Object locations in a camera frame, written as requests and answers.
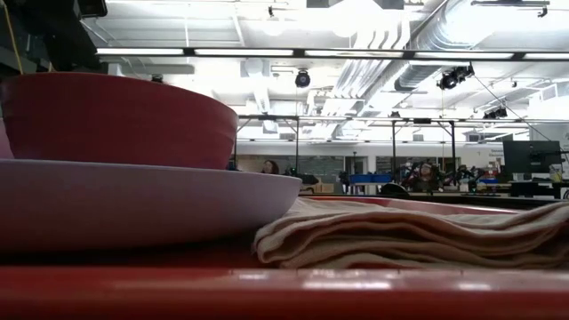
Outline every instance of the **stage light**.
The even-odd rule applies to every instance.
[[[443,77],[437,83],[437,86],[441,88],[441,90],[451,90],[457,84],[466,81],[467,77],[473,75],[474,69],[472,68],[472,64],[468,67],[456,67],[450,71],[443,72]]]

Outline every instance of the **spotlight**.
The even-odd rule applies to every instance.
[[[498,108],[494,111],[487,112],[482,117],[483,119],[499,119],[508,116],[508,111],[505,108]]]
[[[310,76],[307,70],[300,70],[299,74],[296,75],[296,80],[294,83],[299,88],[306,88],[310,85]]]
[[[492,111],[492,112],[485,113],[482,118],[483,119],[496,119],[497,118],[496,112]]]
[[[498,110],[496,110],[496,116],[497,117],[507,117],[508,111],[506,111],[505,108],[499,108]]]
[[[457,84],[465,81],[467,77],[474,75],[472,64],[468,67],[456,67],[450,71],[443,72],[443,77],[437,82],[437,86],[441,90],[451,90]]]

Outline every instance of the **computer monitor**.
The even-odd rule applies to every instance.
[[[561,164],[559,141],[503,141],[508,173],[549,173]]]

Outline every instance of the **ceiling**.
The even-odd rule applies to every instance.
[[[454,3],[458,7],[470,2],[449,0],[448,5]],[[541,8],[465,6],[469,14],[458,22],[449,18],[443,31],[453,37],[451,45],[462,45],[453,47],[456,49],[565,51],[569,48],[569,2],[550,2],[549,13],[542,18],[538,18]],[[422,45],[417,39],[429,32],[430,26],[442,23],[435,10],[445,1],[406,0],[403,10],[382,9],[373,0],[321,1],[324,6],[333,5],[309,8],[314,3],[313,0],[107,0],[106,17],[86,19],[83,23],[98,47],[404,49]],[[268,15],[269,6],[273,8],[272,18]],[[463,43],[468,41],[470,44],[465,47]],[[395,110],[409,117],[481,118],[485,110],[499,107],[500,102],[495,98],[498,97],[519,116],[535,118],[528,113],[530,98],[569,78],[569,66],[561,62],[478,62],[473,64],[478,80],[471,77],[452,90],[441,91],[437,87],[441,72],[453,67],[443,66],[435,68],[413,90],[399,92],[393,82],[405,68],[395,68],[394,62],[264,60],[262,71],[253,75],[244,61],[236,58],[110,60],[120,64],[123,74],[144,79],[150,79],[150,74],[164,66],[175,66],[164,73],[168,84],[209,95],[239,114],[388,116]],[[311,82],[307,88],[297,88],[294,83],[299,69],[309,72]],[[349,99],[333,101],[341,97]],[[328,134],[335,137],[343,134],[338,128],[350,132],[339,137],[343,139],[361,140],[366,135],[378,134],[390,138],[391,134],[390,130],[383,132],[382,128],[368,124],[363,127],[340,124],[331,130],[318,129],[318,134],[314,127],[330,129],[330,126],[303,125],[306,128],[301,131],[301,138],[320,135],[328,138],[325,137]],[[402,134],[412,130],[404,128]],[[283,124],[278,131],[293,133]],[[245,139],[275,137],[263,133],[262,123],[248,125],[239,134]]]

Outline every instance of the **white plate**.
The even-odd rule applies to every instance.
[[[293,205],[297,178],[191,168],[0,160],[0,251],[108,249],[255,229]]]

